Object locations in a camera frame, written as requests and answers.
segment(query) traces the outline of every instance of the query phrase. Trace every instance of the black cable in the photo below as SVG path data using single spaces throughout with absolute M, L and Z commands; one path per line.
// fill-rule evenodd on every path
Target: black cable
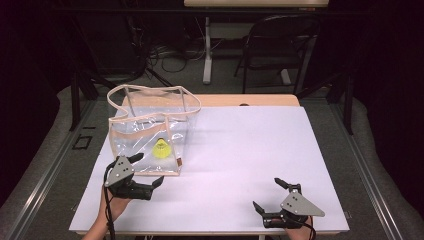
M 106 182 L 108 173 L 109 173 L 110 169 L 112 169 L 115 166 L 115 163 L 116 163 L 116 161 L 109 164 L 109 166 L 106 167 L 106 171 L 105 171 L 105 174 L 104 174 L 104 177 L 103 177 L 103 183 Z M 106 202 L 105 214 L 106 214 L 107 227 L 109 229 L 110 239 L 115 240 L 115 227 L 113 225 L 112 209 L 110 208 L 110 202 L 112 201 L 113 197 L 112 197 L 112 199 L 109 200 L 108 190 L 107 190 L 107 187 L 104 184 L 103 184 L 103 194 L 104 194 L 105 202 Z

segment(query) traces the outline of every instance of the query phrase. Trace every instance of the human hand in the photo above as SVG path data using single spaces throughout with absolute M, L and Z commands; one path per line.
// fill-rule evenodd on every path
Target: human hand
M 312 217 L 309 216 L 308 219 L 305 222 L 309 226 L 312 226 Z M 302 226 L 301 228 L 297 229 L 284 229 L 289 236 L 290 240 L 309 240 L 311 236 L 311 229 Z
M 108 231 L 108 220 L 106 217 L 106 198 L 103 190 L 104 189 L 102 186 L 100 194 L 100 207 L 96 221 L 93 223 L 90 230 L 88 230 L 87 234 L 83 237 L 83 240 L 101 240 Z M 112 213 L 112 220 L 115 221 L 125 211 L 128 203 L 130 203 L 132 199 L 114 198 L 109 190 L 107 190 L 107 194 L 108 199 L 111 199 L 109 205 Z

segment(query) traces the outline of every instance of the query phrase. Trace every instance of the clear tote bag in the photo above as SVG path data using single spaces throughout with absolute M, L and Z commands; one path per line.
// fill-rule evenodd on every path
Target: clear tote bag
M 179 175 L 200 100 L 181 86 L 120 85 L 107 94 L 114 157 L 144 153 L 136 175 Z

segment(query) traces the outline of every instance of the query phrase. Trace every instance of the table surface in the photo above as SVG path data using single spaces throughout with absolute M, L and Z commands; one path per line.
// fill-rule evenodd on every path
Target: table surface
M 329 0 L 184 0 L 187 7 L 327 7 Z
M 203 108 L 184 150 L 181 175 L 165 177 L 152 200 L 131 201 L 115 222 L 117 234 L 282 234 L 282 229 L 265 229 L 252 204 L 267 212 L 281 210 L 289 192 L 275 184 L 275 177 L 300 183 L 303 195 L 325 212 L 314 220 L 318 234 L 349 230 L 306 112 L 295 96 L 196 96 Z M 240 104 L 250 106 L 235 107 Z M 111 159 L 106 138 L 71 231 L 84 234 L 93 223 Z M 134 180 L 150 184 L 156 178 Z

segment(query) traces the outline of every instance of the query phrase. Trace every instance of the yellow ball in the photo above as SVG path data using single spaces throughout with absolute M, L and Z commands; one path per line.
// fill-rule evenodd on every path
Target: yellow ball
M 159 138 L 153 147 L 153 156 L 157 158 L 167 158 L 171 154 L 171 146 L 163 139 Z

